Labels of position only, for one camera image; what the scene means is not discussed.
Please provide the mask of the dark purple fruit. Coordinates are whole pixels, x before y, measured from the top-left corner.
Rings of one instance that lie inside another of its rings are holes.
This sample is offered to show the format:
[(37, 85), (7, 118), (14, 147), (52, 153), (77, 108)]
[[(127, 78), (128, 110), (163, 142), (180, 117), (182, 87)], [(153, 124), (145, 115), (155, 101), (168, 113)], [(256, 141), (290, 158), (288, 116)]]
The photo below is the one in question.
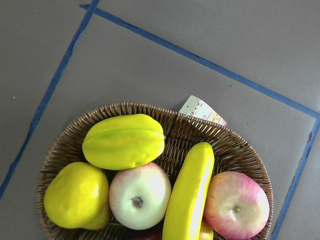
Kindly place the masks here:
[(132, 230), (121, 237), (122, 240), (162, 240), (162, 232), (158, 230)]

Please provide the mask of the yellow lemon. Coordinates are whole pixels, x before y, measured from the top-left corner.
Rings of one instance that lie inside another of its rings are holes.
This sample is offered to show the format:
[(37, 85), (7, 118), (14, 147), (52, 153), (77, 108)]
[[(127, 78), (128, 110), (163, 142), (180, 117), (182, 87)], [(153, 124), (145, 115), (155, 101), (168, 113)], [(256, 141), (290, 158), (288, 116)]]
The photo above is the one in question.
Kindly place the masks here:
[(48, 218), (66, 229), (100, 230), (111, 219), (108, 179), (89, 163), (64, 167), (47, 187), (43, 203)]

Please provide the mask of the paper basket tag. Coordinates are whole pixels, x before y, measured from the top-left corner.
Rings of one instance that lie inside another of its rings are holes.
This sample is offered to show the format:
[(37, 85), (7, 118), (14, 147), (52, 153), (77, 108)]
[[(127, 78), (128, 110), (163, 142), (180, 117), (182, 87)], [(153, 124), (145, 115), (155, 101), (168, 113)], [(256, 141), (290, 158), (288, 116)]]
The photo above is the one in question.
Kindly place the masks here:
[(190, 95), (183, 106), (178, 111), (180, 114), (199, 118), (201, 120), (210, 121), (222, 126), (226, 126), (228, 123), (224, 120), (213, 108), (211, 108), (202, 99)]

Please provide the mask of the yellow green apple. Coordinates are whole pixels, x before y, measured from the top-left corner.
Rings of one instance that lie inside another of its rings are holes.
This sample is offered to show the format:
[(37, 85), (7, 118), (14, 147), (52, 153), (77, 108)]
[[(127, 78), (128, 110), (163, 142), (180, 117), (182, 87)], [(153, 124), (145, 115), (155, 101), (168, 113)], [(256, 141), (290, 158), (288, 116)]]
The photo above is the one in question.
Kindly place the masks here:
[(171, 183), (154, 162), (119, 170), (109, 187), (109, 205), (116, 220), (133, 230), (145, 230), (165, 216)]

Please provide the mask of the red pink apple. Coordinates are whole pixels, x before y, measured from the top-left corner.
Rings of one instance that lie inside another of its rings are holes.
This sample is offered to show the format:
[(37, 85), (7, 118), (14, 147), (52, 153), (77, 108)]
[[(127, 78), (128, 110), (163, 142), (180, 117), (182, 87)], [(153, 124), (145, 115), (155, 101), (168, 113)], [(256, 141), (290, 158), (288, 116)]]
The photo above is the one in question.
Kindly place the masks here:
[(269, 213), (266, 193), (247, 175), (225, 171), (211, 179), (203, 217), (222, 237), (247, 240), (256, 236)]

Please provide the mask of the brown wicker basket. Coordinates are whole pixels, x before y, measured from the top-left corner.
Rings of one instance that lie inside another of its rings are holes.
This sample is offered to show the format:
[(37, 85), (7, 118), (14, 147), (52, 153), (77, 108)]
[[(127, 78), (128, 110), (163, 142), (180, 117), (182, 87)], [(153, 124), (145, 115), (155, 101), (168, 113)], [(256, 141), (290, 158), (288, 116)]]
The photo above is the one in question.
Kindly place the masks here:
[(211, 144), (214, 152), (214, 174), (236, 171), (255, 180), (274, 205), (268, 172), (256, 150), (234, 131), (207, 120), (169, 109), (138, 102), (117, 102), (93, 108), (70, 122), (53, 141), (39, 172), (36, 207), (44, 234), (49, 240), (120, 240), (129, 233), (115, 218), (101, 230), (66, 229), (49, 220), (44, 208), (44, 194), (49, 183), (66, 165), (84, 162), (82, 142), (96, 123), (121, 115), (145, 114), (158, 121), (165, 135), (165, 148), (155, 162), (174, 183), (188, 150), (200, 142)]

